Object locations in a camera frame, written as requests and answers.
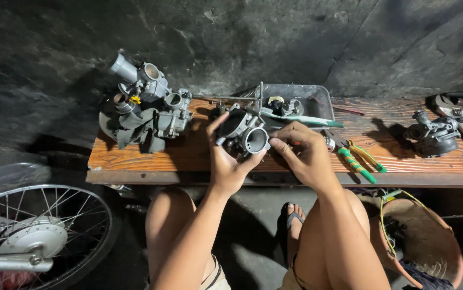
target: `concrete wall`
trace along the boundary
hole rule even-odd
[[[196,94],[430,95],[463,90],[463,0],[0,0],[0,152],[89,146],[117,52]]]

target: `yellow and green pliers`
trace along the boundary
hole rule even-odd
[[[335,141],[337,147],[339,150],[337,151],[338,154],[343,155],[344,159],[346,159],[346,162],[355,169],[358,173],[360,173],[364,178],[366,178],[371,184],[376,184],[376,178],[369,173],[362,165],[360,165],[355,158],[350,154],[350,150],[357,153],[360,157],[362,157],[364,160],[366,160],[371,166],[373,166],[378,172],[380,173],[386,173],[387,169],[383,167],[382,164],[380,164],[376,159],[371,156],[369,153],[365,152],[364,149],[355,146],[353,144],[353,141],[351,140],[346,140],[341,135],[339,135],[335,130],[333,129],[328,129],[325,130],[326,136],[328,136],[330,139]]]

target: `wheel hub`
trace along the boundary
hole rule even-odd
[[[42,247],[44,258],[58,254],[67,242],[65,224],[59,219],[43,216],[21,221],[6,232],[8,239],[0,245],[0,254],[28,253]]]

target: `terracotta pot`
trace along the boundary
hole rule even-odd
[[[431,276],[449,280],[455,289],[460,285],[463,260],[459,243],[451,227],[436,213],[432,210],[428,212],[413,200],[394,199],[383,206],[383,216],[391,217],[407,226],[403,260],[414,262],[418,270]],[[382,232],[379,216],[370,219],[370,231],[371,243],[382,265],[403,275],[414,286],[422,289],[421,283],[414,280],[396,257],[392,256]]]

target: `person's left hand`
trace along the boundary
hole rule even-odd
[[[228,118],[229,112],[225,112],[206,128],[208,142],[210,143],[210,187],[209,192],[222,194],[229,198],[236,193],[244,183],[246,175],[255,168],[266,150],[251,155],[243,163],[239,163],[231,157],[222,146],[215,144],[215,130]]]

